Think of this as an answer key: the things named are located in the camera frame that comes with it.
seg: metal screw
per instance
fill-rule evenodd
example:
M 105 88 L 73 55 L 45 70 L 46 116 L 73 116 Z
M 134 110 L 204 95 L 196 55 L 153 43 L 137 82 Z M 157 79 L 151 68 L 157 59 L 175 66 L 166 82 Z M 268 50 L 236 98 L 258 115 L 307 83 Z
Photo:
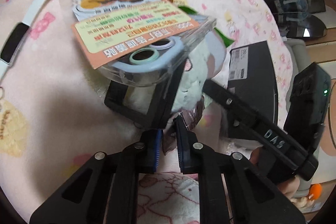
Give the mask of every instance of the metal screw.
M 95 154 L 94 157 L 95 157 L 96 160 L 102 160 L 103 158 L 105 158 L 105 153 L 98 152 L 98 153 Z
M 134 144 L 134 148 L 136 148 L 136 149 L 142 149 L 144 147 L 145 147 L 145 144 L 142 143 L 142 142 L 137 142 L 137 143 Z
M 203 148 L 203 145 L 202 145 L 201 143 L 194 143 L 194 144 L 193 144 L 193 147 L 194 147 L 195 149 L 202 149 L 202 148 Z
M 241 160 L 243 158 L 243 155 L 239 152 L 234 152 L 232 154 L 232 157 L 235 159 L 235 160 Z

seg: barcode label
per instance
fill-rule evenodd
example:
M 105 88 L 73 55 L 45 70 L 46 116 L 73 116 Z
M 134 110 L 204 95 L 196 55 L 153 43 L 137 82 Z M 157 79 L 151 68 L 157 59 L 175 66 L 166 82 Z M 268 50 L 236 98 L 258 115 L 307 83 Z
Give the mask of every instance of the barcode label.
M 248 47 L 237 48 L 231 51 L 229 81 L 247 78 L 248 54 Z
M 239 53 L 240 53 L 240 50 L 235 51 L 235 59 L 239 59 Z
M 229 77 L 229 80 L 232 80 L 232 79 L 234 79 L 235 78 L 235 73 L 236 73 L 236 71 L 230 71 L 230 77 Z

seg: fabric surface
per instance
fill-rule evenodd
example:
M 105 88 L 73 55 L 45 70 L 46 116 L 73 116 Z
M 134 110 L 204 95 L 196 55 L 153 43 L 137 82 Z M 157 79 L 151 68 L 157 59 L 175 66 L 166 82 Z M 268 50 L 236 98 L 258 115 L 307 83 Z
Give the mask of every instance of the fabric surface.
M 23 19 L 32 1 L 0 0 L 0 41 L 4 42 L 13 26 Z M 141 133 L 132 121 L 104 105 L 109 81 L 89 67 L 70 26 L 63 20 L 59 1 L 49 0 L 45 5 L 2 83 L 5 98 L 0 112 L 4 125 L 0 128 L 0 185 L 26 221 L 91 155 L 97 151 L 119 152 L 137 141 Z M 268 41 L 278 86 L 278 124 L 282 127 L 287 115 L 285 98 L 292 61 L 264 1 L 175 0 L 175 3 L 216 17 L 217 27 L 236 41 L 233 48 Z M 215 77 L 223 86 L 227 84 L 229 62 L 227 55 L 223 69 Z M 195 132 L 200 142 L 221 151 L 218 113 L 218 106 L 211 104 Z M 165 157 L 161 155 L 159 171 L 179 172 L 176 150 Z M 139 198 L 139 219 L 151 219 L 151 223 L 198 223 L 199 214 L 194 210 L 198 202 L 198 193 L 193 188 L 196 182 L 179 175 L 167 176 L 181 179 L 184 190 L 178 190 L 179 193 L 191 188 L 188 192 L 195 196 L 189 193 L 188 198 L 180 198 L 180 206 L 173 207 L 176 210 L 170 209 L 173 199 L 167 200 L 170 205 L 166 207 L 162 200 L 162 208 L 156 212 L 166 212 L 166 218 L 152 212 L 157 205 Z M 154 200 L 153 191 L 148 189 L 140 187 L 140 197 L 148 195 Z

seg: white plush toy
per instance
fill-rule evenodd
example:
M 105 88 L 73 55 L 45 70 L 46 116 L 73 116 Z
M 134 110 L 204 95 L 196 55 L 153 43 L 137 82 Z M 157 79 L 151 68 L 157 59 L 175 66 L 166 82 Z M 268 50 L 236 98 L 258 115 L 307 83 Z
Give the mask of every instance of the white plush toy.
M 191 110 L 201 99 L 202 88 L 208 76 L 209 56 L 210 51 L 205 39 L 189 54 L 172 112 L 177 112 L 182 108 Z
M 206 79 L 218 74 L 226 57 L 226 48 L 223 40 L 216 31 L 209 32 L 194 50 L 189 54 L 186 61 L 181 82 L 176 93 L 172 112 L 181 109 L 192 110 L 201 99 L 202 88 Z M 143 81 L 147 83 L 157 75 L 148 74 Z M 155 86 L 145 88 L 129 87 L 123 104 L 131 109 L 146 114 L 152 100 Z

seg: mint green ring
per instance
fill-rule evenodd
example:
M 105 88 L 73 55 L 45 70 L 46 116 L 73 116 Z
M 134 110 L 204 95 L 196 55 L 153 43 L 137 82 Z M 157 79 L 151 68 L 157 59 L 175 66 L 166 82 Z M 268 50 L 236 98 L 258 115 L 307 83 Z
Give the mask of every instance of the mint green ring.
M 153 54 L 149 58 L 143 59 L 143 60 L 136 60 L 133 58 L 134 55 L 138 54 L 139 52 L 144 52 L 144 51 L 151 51 L 153 52 Z M 144 65 L 144 64 L 148 64 L 148 63 L 155 61 L 156 59 L 159 58 L 159 56 L 160 56 L 159 52 L 154 48 L 150 48 L 150 47 L 141 48 L 131 54 L 131 56 L 129 57 L 129 62 L 131 62 L 133 65 Z

